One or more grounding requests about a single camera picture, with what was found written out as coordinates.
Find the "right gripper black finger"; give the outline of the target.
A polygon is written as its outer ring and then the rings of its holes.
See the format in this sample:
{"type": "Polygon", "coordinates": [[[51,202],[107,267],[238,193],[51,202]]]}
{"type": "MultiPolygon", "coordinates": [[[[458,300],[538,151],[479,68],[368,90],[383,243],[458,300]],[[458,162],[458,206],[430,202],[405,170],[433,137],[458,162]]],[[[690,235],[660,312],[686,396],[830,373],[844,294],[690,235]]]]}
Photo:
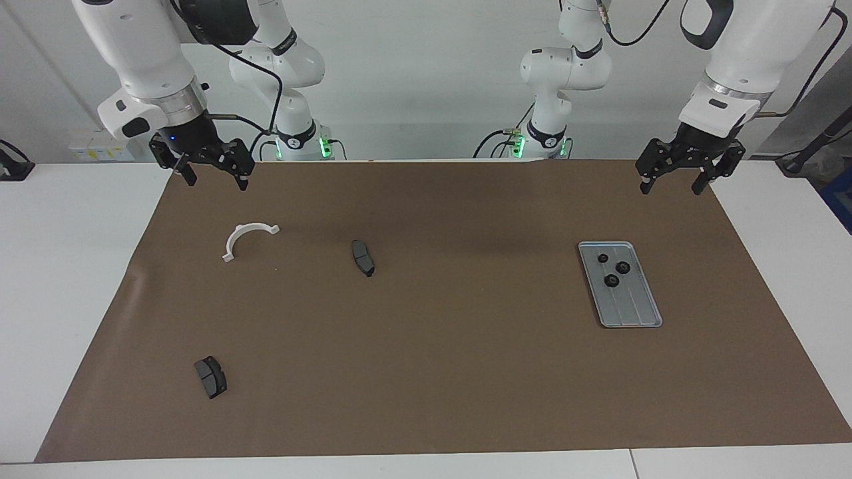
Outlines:
{"type": "Polygon", "coordinates": [[[189,187],[194,187],[197,182],[197,176],[190,166],[187,155],[174,155],[174,152],[168,147],[159,133],[153,134],[150,140],[150,151],[159,167],[165,170],[172,170],[177,175],[182,176],[189,187]]]}
{"type": "Polygon", "coordinates": [[[255,167],[252,154],[243,140],[223,142],[215,148],[217,154],[213,165],[221,172],[228,173],[241,191],[246,191],[249,178],[255,167]]]}

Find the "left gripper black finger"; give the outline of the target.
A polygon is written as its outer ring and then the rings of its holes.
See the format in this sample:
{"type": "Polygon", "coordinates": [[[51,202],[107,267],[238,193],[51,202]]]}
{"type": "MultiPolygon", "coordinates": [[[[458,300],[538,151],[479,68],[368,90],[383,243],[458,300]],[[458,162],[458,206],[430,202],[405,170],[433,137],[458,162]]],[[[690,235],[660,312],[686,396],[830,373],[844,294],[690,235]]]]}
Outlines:
{"type": "Polygon", "coordinates": [[[745,146],[739,140],[734,140],[716,156],[712,156],[712,152],[699,152],[700,173],[692,184],[692,192],[695,195],[703,194],[715,179],[732,176],[745,153],[745,146]]]}
{"type": "Polygon", "coordinates": [[[643,195],[651,193],[654,182],[660,176],[675,172],[684,167],[686,145],[682,142],[663,142],[658,138],[649,140],[648,145],[636,160],[635,167],[642,182],[640,191],[643,195]]]}

